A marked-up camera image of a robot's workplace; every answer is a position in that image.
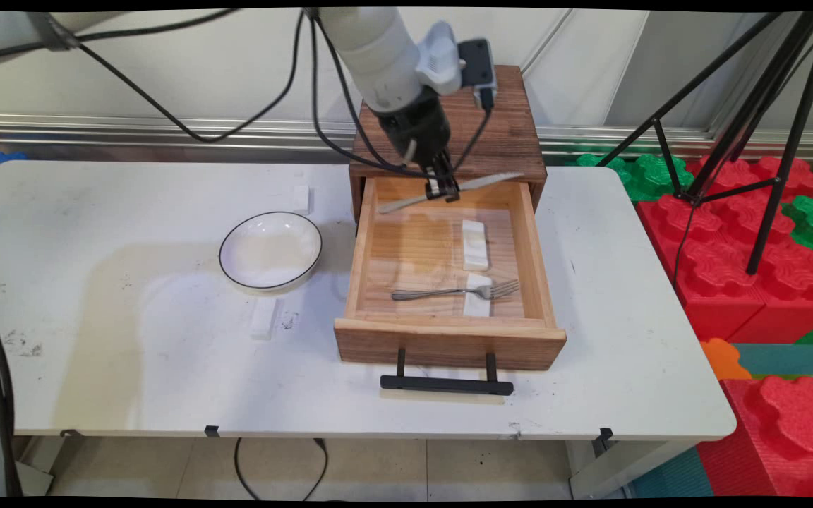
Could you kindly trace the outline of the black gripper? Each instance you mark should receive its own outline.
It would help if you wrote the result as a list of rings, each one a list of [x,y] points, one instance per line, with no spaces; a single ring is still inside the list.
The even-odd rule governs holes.
[[[388,141],[407,163],[425,167],[427,200],[460,200],[460,187],[448,148],[449,120],[435,91],[423,91],[397,111],[378,113],[378,123]]]

